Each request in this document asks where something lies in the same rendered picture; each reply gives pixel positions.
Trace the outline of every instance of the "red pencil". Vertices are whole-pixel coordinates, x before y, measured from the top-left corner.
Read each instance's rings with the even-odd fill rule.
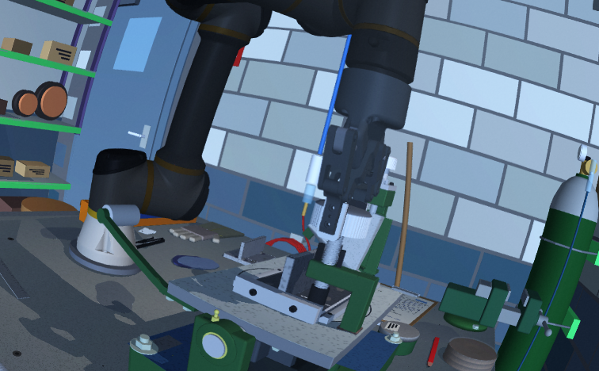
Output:
[[[430,351],[430,357],[428,358],[428,367],[432,367],[434,363],[434,356],[437,354],[437,346],[439,345],[439,338],[435,338],[433,341],[433,348]]]

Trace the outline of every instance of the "blue hose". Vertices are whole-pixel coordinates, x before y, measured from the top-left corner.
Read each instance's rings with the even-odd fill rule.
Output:
[[[574,231],[574,239],[572,239],[572,244],[570,245],[570,251],[567,253],[567,259],[565,259],[565,266],[563,266],[563,271],[560,272],[560,278],[558,279],[558,283],[556,284],[556,289],[554,290],[554,294],[551,295],[551,300],[549,300],[549,305],[547,306],[547,311],[544,313],[545,316],[547,315],[547,313],[549,313],[551,304],[554,302],[554,298],[556,297],[556,293],[558,292],[558,287],[560,286],[560,282],[563,280],[563,275],[565,274],[565,268],[567,268],[567,262],[570,261],[570,255],[572,255],[572,249],[574,248],[574,242],[577,240],[578,228],[581,225],[581,219],[583,218],[583,210],[586,209],[586,202],[588,201],[588,193],[590,193],[590,191],[586,190],[586,197],[583,199],[583,207],[581,208],[581,215],[578,217],[577,229]],[[521,369],[524,362],[526,361],[526,357],[528,357],[528,352],[531,351],[531,348],[533,347],[533,343],[536,341],[537,335],[540,333],[540,328],[542,328],[542,327],[538,326],[536,335],[533,336],[531,345],[528,346],[528,349],[526,350],[526,354],[524,354],[524,358],[521,359],[521,363],[519,364],[519,367],[517,367],[517,371],[519,371],[519,369]]]
[[[334,104],[336,104],[336,93],[338,87],[341,85],[341,75],[343,75],[343,69],[345,68],[345,57],[348,55],[348,49],[350,47],[350,39],[352,35],[348,35],[348,40],[345,42],[345,49],[343,49],[343,57],[341,58],[341,66],[338,68],[338,75],[336,76],[336,85],[334,86],[334,93],[331,95],[330,109],[327,111],[327,121],[325,122],[325,128],[322,130],[322,138],[320,139],[320,147],[318,148],[318,155],[322,155],[325,150],[325,142],[327,141],[327,132],[330,129],[331,114],[334,111]]]

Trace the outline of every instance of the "wooden dowel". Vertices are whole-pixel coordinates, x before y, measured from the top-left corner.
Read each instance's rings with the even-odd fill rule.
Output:
[[[405,173],[405,205],[403,206],[403,225],[400,226],[400,251],[398,252],[398,265],[395,269],[395,287],[400,287],[400,278],[403,276],[403,262],[405,261],[405,242],[407,240],[407,224],[410,218],[410,189],[412,185],[412,151],[414,144],[407,142],[407,169]]]

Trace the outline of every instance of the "ruler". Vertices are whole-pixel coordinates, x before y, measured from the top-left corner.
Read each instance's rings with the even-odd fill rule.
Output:
[[[16,298],[29,299],[29,295],[27,294],[25,289],[23,289],[21,284],[18,283],[16,278],[13,276],[13,273],[11,273],[9,268],[6,267],[6,265],[4,264],[4,262],[2,261],[1,258],[0,258],[0,275],[2,276],[2,278],[4,278],[4,282],[6,283],[7,286],[9,286],[9,289],[11,289],[11,292],[13,292],[13,294],[16,296]]]

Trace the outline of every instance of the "blue door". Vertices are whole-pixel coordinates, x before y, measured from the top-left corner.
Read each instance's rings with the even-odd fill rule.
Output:
[[[89,198],[98,152],[127,148],[147,153],[162,146],[174,99],[196,52],[199,23],[185,19],[164,0],[120,7],[102,52],[82,133],[71,148],[64,201]]]

